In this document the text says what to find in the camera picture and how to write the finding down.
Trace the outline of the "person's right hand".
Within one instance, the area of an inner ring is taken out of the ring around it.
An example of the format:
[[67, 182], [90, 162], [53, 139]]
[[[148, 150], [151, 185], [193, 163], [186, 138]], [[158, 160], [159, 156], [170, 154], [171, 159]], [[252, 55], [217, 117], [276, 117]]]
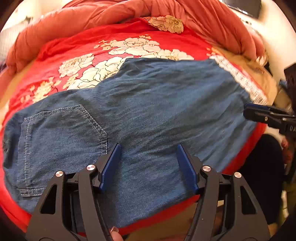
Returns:
[[284, 163], [291, 163], [295, 153], [295, 138], [284, 137], [281, 141], [281, 147]]

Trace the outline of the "person's left hand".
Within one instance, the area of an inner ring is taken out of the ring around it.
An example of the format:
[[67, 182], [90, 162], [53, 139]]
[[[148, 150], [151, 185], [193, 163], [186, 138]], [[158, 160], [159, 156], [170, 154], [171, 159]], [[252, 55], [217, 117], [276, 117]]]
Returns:
[[113, 241], [123, 241], [122, 236], [119, 234], [119, 229], [115, 226], [110, 229], [110, 235]]

